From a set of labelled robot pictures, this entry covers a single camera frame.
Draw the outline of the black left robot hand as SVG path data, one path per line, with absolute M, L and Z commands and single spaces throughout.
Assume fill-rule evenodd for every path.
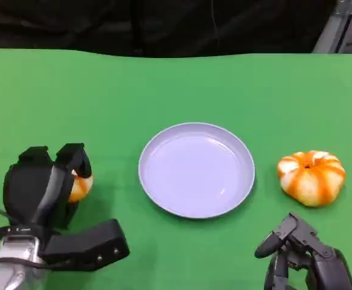
M 29 147 L 4 178 L 3 203 L 10 225 L 37 237 L 67 229 L 92 178 L 82 143 L 65 144 L 55 159 L 46 146 Z

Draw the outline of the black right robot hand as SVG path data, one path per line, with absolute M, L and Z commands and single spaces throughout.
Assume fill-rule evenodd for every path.
M 297 214 L 289 213 L 255 250 L 258 259 L 268 256 L 264 289 L 293 289 L 291 268 L 307 271 L 308 289 L 352 290 L 351 272 L 342 252 L 321 242 L 316 229 Z

